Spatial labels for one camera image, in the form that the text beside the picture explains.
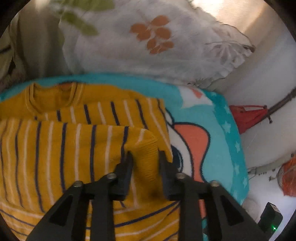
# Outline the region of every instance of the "metal screw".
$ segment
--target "metal screw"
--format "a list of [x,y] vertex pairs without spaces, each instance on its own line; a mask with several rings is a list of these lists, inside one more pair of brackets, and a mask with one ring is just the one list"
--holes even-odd
[[76,187],[76,188],[80,188],[80,187],[82,187],[82,184],[83,184],[82,181],[76,181],[76,182],[73,183],[73,186]]
[[113,173],[113,172],[107,174],[107,178],[108,178],[108,179],[115,179],[116,177],[117,177],[116,174]]
[[220,182],[218,182],[218,181],[216,181],[216,180],[213,180],[213,181],[211,181],[211,186],[212,187],[219,187],[221,184],[220,184]]
[[176,174],[176,178],[178,179],[178,180],[181,180],[181,179],[184,179],[186,176],[185,176],[185,174],[184,173],[177,173]]

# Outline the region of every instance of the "red object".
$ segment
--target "red object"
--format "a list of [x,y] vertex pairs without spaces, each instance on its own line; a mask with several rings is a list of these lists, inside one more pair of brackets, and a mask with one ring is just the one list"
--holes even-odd
[[282,189],[284,195],[296,197],[296,158],[283,165]]
[[[266,106],[261,105],[231,105],[229,106],[233,118],[239,129],[239,133],[245,133],[256,125],[264,116],[267,115],[268,109]],[[245,108],[258,108],[257,110],[246,110]]]

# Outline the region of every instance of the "mustard sweater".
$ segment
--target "mustard sweater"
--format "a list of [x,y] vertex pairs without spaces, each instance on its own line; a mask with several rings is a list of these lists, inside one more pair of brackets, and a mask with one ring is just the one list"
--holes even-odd
[[[108,85],[35,84],[0,103],[0,212],[25,240],[76,180],[97,181],[127,151],[134,156],[128,197],[114,202],[116,240],[170,240],[178,203],[165,200],[158,149],[172,161],[162,100]],[[90,215],[86,239],[89,239]]]

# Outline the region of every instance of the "white star pattern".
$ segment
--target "white star pattern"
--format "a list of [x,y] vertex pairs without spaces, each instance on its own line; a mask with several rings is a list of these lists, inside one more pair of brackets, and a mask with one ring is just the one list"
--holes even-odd
[[237,200],[237,191],[234,191],[232,196],[235,200]]
[[248,185],[248,179],[245,177],[244,181],[242,182],[244,187],[246,188],[246,186]]
[[235,170],[236,175],[238,175],[239,174],[239,165],[238,164],[234,165],[234,170]]
[[235,148],[237,149],[237,152],[240,151],[240,144],[238,142],[235,143]]
[[225,124],[222,125],[222,128],[225,130],[226,133],[230,133],[231,125],[225,121]]
[[224,109],[225,109],[225,111],[226,111],[227,114],[230,114],[231,113],[228,105],[225,105],[224,106]]

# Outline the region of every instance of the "wall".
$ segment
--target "wall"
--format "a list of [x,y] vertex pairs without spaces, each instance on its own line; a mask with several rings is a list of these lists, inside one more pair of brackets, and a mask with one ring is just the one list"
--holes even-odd
[[[229,76],[236,83],[224,95],[229,104],[259,104],[272,106],[296,86],[296,43],[280,21],[269,37],[262,42],[250,59]],[[274,115],[273,123],[261,124],[241,135],[247,167],[270,163],[296,150],[296,100],[291,101]],[[268,177],[276,172],[250,180],[250,194],[259,205],[260,213],[267,202],[274,203],[284,216],[274,240],[283,230],[294,210],[296,198],[284,196],[277,181]]]

